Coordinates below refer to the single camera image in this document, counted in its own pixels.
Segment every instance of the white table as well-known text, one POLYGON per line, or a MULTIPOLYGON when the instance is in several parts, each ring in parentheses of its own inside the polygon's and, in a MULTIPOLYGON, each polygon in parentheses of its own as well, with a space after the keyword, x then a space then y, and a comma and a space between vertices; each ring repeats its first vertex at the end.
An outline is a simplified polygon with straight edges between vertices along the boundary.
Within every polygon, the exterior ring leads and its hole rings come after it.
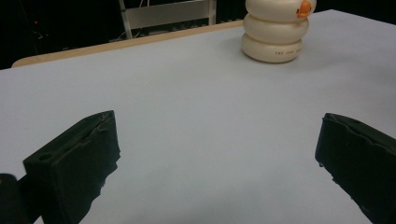
POLYGON ((0 171, 113 109, 119 168, 81 223, 370 223, 314 159, 326 112, 396 136, 396 27, 325 11, 291 63, 243 28, 0 71, 0 171))

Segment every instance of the dark background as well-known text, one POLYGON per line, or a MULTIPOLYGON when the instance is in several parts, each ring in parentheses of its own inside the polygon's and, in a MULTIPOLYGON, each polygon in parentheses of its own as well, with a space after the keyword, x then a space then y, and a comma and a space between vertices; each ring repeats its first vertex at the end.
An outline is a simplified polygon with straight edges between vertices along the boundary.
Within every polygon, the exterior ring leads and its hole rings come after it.
MULTIPOLYGON (((139 7, 140 0, 125 0, 125 5, 139 7)), ((396 24, 390 0, 318 0, 316 12, 327 9, 396 24)), ((118 0, 0 0, 0 10, 0 69, 20 58, 123 38, 118 0)), ((242 20, 246 14, 245 0, 217 1, 217 23, 242 20)))

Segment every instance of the stacked white object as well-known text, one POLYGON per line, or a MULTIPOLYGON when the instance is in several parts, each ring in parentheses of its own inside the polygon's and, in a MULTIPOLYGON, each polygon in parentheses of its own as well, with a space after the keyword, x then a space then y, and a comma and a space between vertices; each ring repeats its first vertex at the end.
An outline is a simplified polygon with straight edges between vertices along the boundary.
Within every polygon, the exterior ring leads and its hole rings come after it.
POLYGON ((267 63, 293 60, 302 49, 301 38, 317 0, 247 0, 242 50, 267 63))

